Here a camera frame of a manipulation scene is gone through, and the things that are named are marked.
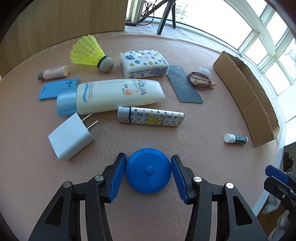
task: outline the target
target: plug prong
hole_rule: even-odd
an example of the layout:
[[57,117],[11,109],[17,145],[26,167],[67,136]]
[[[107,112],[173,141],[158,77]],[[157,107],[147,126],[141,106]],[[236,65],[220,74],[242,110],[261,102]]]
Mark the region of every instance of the plug prong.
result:
[[98,120],[95,123],[92,123],[89,127],[87,127],[88,130],[92,129],[94,126],[98,124]]
[[87,117],[83,118],[83,119],[82,119],[82,122],[83,122],[84,120],[86,120],[88,117],[91,117],[92,114],[93,114],[93,113],[90,113]]

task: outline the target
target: white tissue packet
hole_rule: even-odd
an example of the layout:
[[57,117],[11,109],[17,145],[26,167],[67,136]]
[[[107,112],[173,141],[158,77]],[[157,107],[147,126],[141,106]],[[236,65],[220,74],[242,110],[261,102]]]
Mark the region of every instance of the white tissue packet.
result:
[[120,67],[126,79],[166,75],[169,65],[157,50],[137,50],[119,54]]

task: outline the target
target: white window frame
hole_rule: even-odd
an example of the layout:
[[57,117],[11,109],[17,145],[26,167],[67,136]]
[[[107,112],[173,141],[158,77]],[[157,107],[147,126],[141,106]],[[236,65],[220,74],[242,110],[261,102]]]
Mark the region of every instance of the white window frame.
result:
[[[131,9],[129,11],[130,18],[128,19],[130,19],[131,21],[133,20],[132,22],[136,22],[141,17],[140,10],[143,8],[144,0],[129,0],[129,1],[131,1]],[[277,62],[277,64],[280,66],[280,68],[286,75],[287,79],[289,80],[291,86],[296,84],[296,81],[293,81],[293,79],[291,78],[287,70],[279,61],[279,57],[285,51],[285,49],[288,47],[288,45],[294,38],[292,33],[290,32],[289,29],[287,29],[284,35],[282,36],[282,38],[280,39],[280,41],[276,44],[276,46],[274,46],[271,35],[266,28],[267,24],[273,17],[275,10],[267,4],[261,16],[258,17],[255,11],[253,10],[253,8],[249,5],[249,3],[246,0],[224,0],[224,1],[227,2],[234,10],[236,10],[238,14],[240,14],[241,17],[252,28],[252,31],[249,34],[249,36],[245,39],[245,41],[242,43],[242,45],[238,49],[235,49],[234,47],[218,39],[217,37],[212,36],[211,34],[208,34],[194,27],[189,27],[182,23],[179,23],[179,24],[177,23],[176,27],[192,31],[197,34],[203,35],[209,39],[212,39],[213,41],[216,41],[230,48],[231,50],[235,51],[242,57],[244,57],[245,53],[251,47],[251,45],[255,42],[255,40],[259,38],[263,43],[264,47],[266,48],[268,54],[258,65],[256,64],[254,65],[262,73],[265,73],[274,64],[274,62]],[[150,21],[151,21],[151,18],[147,18],[144,22],[150,22]],[[153,22],[159,23],[160,20],[158,18],[155,18]],[[167,20],[166,24],[172,25],[171,21],[169,20]]]

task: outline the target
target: black tag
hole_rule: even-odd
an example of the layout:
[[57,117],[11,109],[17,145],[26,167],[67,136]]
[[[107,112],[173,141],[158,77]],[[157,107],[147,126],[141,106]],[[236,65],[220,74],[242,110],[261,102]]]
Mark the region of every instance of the black tag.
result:
[[195,87],[187,80],[187,74],[181,66],[170,65],[168,78],[170,79],[180,101],[203,103],[202,98]]

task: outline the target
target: black band on shuttlecock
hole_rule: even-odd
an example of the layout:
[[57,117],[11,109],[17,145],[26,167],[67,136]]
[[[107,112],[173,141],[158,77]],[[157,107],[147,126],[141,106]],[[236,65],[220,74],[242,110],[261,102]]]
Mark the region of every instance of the black band on shuttlecock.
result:
[[101,65],[101,63],[103,62],[103,60],[105,59],[105,58],[108,58],[109,56],[108,55],[105,55],[104,57],[102,57],[101,59],[100,59],[100,61],[98,62],[98,64],[97,64],[97,68],[99,69],[100,68],[100,65]]

